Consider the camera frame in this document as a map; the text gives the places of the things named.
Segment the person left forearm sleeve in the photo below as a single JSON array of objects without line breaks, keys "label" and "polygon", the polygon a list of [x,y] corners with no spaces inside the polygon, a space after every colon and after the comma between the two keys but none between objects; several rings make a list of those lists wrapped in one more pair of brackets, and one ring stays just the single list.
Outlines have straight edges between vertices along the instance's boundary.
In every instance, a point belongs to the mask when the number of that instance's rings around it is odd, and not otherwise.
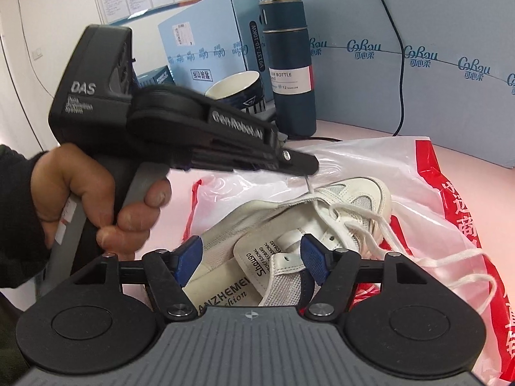
[{"label": "person left forearm sleeve", "polygon": [[[50,258],[44,229],[31,195],[31,176],[40,156],[27,160],[1,146],[1,287],[16,289],[39,274]],[[27,370],[15,338],[21,311],[1,297],[1,384],[10,385]]]}]

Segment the person left hand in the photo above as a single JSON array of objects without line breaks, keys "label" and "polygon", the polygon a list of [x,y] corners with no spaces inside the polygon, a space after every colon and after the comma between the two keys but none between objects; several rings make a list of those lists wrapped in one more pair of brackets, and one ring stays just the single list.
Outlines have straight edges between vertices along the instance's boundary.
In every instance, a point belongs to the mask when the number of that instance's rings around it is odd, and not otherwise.
[{"label": "person left hand", "polygon": [[167,179],[158,180],[147,190],[144,200],[114,215],[115,183],[110,172],[76,145],[54,148],[36,162],[31,176],[32,200],[47,248],[52,247],[72,193],[82,200],[86,218],[98,228],[98,245],[123,261],[131,261],[149,238],[172,190]]}]

